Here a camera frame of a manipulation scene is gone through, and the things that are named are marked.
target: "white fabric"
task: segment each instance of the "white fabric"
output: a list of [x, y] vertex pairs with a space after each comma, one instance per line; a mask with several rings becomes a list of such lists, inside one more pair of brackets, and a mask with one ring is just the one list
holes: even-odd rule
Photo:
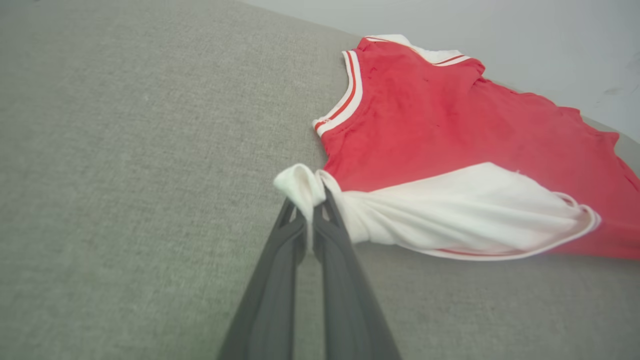
[[294, 165], [274, 185], [310, 221], [332, 192], [351, 240], [474, 261], [539, 254], [594, 230], [600, 217], [570, 196], [482, 163], [373, 192], [342, 192], [324, 170]]

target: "red jersey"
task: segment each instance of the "red jersey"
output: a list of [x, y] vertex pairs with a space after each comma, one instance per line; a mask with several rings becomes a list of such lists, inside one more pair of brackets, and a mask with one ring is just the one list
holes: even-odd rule
[[602, 223], [555, 248], [640, 259], [640, 180], [614, 153], [617, 133], [579, 110], [483, 78], [457, 51], [366, 37], [345, 52], [349, 88], [313, 122], [344, 191], [371, 192], [491, 162], [593, 208]]

